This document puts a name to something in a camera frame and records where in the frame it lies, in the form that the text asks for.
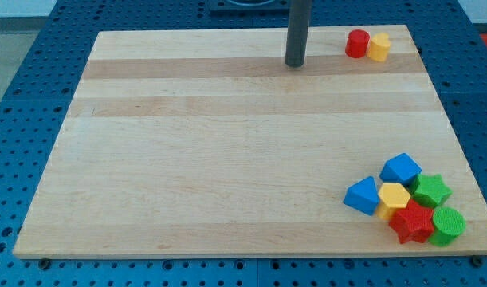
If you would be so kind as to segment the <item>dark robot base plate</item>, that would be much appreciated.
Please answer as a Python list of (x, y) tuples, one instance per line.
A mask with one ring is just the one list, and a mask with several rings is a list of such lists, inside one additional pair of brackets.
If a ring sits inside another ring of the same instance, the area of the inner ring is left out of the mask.
[(208, 0), (211, 13), (288, 11), (290, 0)]

